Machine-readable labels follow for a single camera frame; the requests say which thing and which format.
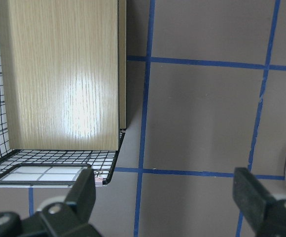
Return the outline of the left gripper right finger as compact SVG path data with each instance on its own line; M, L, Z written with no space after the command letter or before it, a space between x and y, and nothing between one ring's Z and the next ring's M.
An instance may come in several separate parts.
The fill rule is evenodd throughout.
M245 167L234 170L233 200L256 237L286 237L286 198L275 198Z

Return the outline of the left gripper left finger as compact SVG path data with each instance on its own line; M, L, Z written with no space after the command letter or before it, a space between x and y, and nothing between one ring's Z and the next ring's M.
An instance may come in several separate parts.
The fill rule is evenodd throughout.
M48 237L94 237L88 223L96 201L94 172L84 169L63 202L45 206L39 217Z

